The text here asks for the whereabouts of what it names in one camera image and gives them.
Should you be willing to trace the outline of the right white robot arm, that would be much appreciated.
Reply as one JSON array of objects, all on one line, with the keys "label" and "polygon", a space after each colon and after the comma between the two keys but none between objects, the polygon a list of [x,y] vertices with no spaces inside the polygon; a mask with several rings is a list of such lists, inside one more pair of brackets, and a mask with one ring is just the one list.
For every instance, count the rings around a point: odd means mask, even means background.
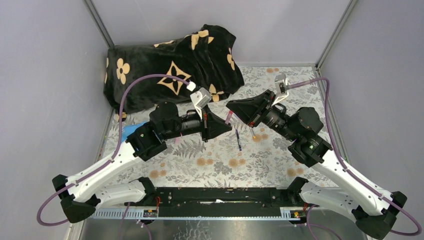
[{"label": "right white robot arm", "polygon": [[275,97],[274,92],[266,90],[255,97],[231,100],[226,106],[247,126],[265,124],[290,141],[288,150],[297,162],[325,175],[341,188],[341,192],[332,191],[297,177],[288,187],[287,201],[293,206],[305,202],[324,207],[350,219],[368,236],[384,239],[407,197],[402,192],[379,187],[340,161],[331,144],[320,137],[324,125],[313,107],[301,107],[288,115],[284,105],[274,103]]}]

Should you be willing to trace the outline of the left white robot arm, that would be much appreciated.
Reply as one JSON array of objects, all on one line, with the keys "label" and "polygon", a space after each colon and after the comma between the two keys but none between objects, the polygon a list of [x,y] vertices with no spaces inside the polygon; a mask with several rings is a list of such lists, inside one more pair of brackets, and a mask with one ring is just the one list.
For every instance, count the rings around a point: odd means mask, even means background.
[{"label": "left white robot arm", "polygon": [[123,171],[165,151],[166,140],[200,134],[207,142],[231,130],[232,126],[208,106],[200,112],[189,110],[180,116],[176,104],[160,103],[149,114],[149,121],[124,128],[124,138],[119,141],[117,153],[107,155],[78,174],[59,174],[52,179],[67,220],[78,223],[100,208],[123,203],[152,204],[156,189],[147,177],[126,184],[106,184]]}]

